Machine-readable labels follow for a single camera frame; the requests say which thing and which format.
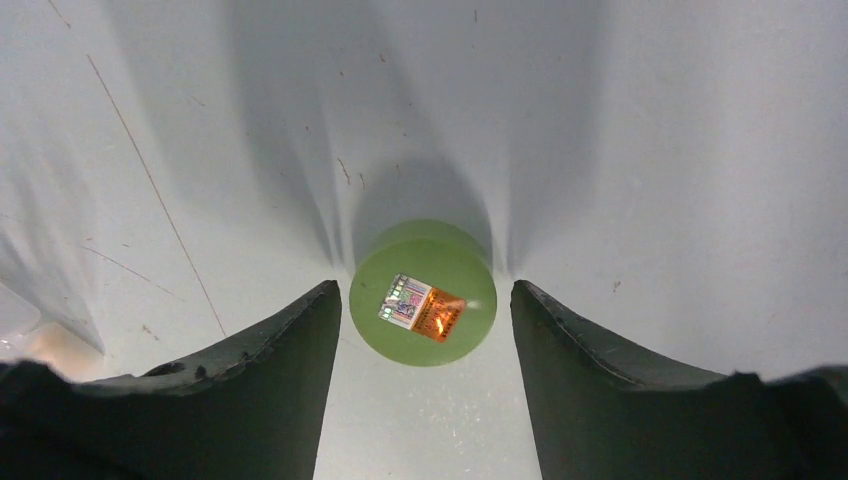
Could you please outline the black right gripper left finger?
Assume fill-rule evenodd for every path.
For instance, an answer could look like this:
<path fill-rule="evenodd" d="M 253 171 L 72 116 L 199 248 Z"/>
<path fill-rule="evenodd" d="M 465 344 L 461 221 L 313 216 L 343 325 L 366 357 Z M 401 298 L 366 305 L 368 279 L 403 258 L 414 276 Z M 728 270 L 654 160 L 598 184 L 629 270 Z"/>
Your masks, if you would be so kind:
<path fill-rule="evenodd" d="M 141 376 L 1 366 L 5 479 L 309 479 L 339 339 L 333 280 Z"/>

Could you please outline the green bottle cap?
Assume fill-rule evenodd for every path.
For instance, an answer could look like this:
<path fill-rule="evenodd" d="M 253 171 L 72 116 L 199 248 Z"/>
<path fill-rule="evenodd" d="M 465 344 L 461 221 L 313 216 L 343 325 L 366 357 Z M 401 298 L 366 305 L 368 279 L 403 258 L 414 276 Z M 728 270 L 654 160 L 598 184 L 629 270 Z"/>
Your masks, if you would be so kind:
<path fill-rule="evenodd" d="M 497 292 L 483 247 L 460 228 L 411 220 L 372 244 L 352 279 L 349 308 L 365 343 L 413 367 L 457 361 L 488 336 Z"/>

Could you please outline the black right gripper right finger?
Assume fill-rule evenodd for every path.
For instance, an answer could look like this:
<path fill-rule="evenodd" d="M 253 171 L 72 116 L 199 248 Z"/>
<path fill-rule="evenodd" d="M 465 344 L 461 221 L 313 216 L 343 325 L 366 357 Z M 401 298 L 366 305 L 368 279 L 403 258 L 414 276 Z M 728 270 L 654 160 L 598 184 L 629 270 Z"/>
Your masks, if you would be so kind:
<path fill-rule="evenodd" d="M 722 375 L 642 347 L 526 280 L 510 310 L 546 479 L 843 479 L 847 369 Z"/>

